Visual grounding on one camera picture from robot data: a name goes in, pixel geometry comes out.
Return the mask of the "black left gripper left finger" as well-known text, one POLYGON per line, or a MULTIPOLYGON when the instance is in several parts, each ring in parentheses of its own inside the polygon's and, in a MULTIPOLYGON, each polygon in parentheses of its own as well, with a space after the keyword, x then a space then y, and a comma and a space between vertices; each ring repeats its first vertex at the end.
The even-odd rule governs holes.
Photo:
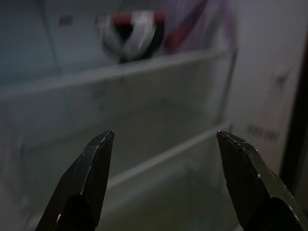
POLYGON ((60 178, 38 231, 93 231, 106 193, 115 133, 95 136, 60 178))

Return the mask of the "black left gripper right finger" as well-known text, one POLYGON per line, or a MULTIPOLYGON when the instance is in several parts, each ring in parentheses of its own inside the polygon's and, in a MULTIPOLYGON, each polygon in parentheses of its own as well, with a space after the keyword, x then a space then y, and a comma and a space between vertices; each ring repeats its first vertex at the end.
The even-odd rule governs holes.
POLYGON ((219 130, 227 189, 245 231, 306 231, 308 219, 281 179, 244 139, 219 130))

